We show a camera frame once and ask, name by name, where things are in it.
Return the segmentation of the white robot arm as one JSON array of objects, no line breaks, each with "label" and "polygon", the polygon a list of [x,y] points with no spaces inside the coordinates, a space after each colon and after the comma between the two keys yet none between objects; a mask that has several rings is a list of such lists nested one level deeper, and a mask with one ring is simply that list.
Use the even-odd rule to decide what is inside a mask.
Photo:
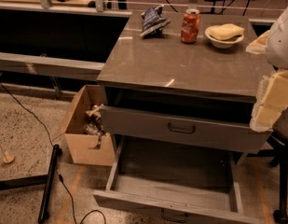
[{"label": "white robot arm", "polygon": [[250,121],[253,131],[266,132],[288,107],[288,7],[246,51],[266,54],[267,61],[277,68],[270,77],[262,77]]}]

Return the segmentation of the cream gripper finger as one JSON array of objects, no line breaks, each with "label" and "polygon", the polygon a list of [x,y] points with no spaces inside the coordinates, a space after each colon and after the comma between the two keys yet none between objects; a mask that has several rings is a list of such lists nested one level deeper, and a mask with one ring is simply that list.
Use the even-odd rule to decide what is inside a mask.
[{"label": "cream gripper finger", "polygon": [[257,90],[250,127],[262,133],[270,130],[288,107],[288,70],[263,76]]},{"label": "cream gripper finger", "polygon": [[269,31],[265,31],[263,34],[257,37],[256,40],[247,46],[246,51],[255,55],[265,54],[268,33]]}]

